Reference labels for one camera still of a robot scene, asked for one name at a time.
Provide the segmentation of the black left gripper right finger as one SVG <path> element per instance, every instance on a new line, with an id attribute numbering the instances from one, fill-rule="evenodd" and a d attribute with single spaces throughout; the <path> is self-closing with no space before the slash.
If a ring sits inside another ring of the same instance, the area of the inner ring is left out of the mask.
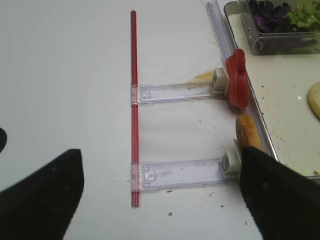
<path id="1" fill-rule="evenodd" d="M 320 185 L 261 150 L 242 150 L 239 187 L 264 240 L 318 240 Z"/>

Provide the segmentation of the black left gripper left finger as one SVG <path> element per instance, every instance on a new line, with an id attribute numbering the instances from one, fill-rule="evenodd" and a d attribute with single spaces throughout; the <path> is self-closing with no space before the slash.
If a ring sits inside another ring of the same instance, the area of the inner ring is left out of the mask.
<path id="1" fill-rule="evenodd" d="M 82 153 L 69 149 L 0 193 L 2 240 L 62 240 L 78 208 Z"/>

